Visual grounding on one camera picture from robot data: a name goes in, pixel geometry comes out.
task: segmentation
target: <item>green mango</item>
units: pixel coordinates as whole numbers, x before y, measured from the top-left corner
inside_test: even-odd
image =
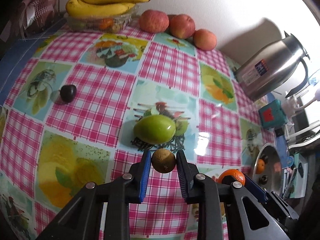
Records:
[[[149,144],[162,144],[170,141],[176,132],[174,121],[162,114],[143,117],[133,127],[133,133]]]

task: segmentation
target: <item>red apple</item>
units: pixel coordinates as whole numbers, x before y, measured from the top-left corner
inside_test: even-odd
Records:
[[[164,32],[169,26],[167,14],[156,10],[147,10],[139,18],[140,29],[149,33]]]
[[[180,14],[171,19],[169,30],[173,36],[179,39],[187,39],[195,32],[196,24],[189,15]]]
[[[217,46],[217,37],[208,30],[200,29],[193,34],[193,43],[198,49],[213,50]]]

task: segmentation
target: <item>clear plastic fruit box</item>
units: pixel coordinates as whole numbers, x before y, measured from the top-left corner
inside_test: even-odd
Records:
[[[139,6],[136,4],[124,14],[97,18],[95,16],[76,18],[67,16],[67,22],[73,31],[102,31],[106,33],[118,33],[123,30],[137,15]]]

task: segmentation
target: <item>bunch of bananas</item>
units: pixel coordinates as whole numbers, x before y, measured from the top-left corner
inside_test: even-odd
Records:
[[[69,0],[66,10],[72,17],[107,17],[123,14],[136,3],[150,0]]]

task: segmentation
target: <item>thermos handle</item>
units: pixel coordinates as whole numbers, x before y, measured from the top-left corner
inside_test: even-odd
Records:
[[[308,82],[308,66],[302,57],[300,58],[300,60],[303,64],[304,70],[306,71],[306,76],[304,77],[304,80],[301,82],[301,84],[291,89],[290,92],[285,96],[285,98],[288,98],[290,96],[293,96],[295,93],[298,93]]]

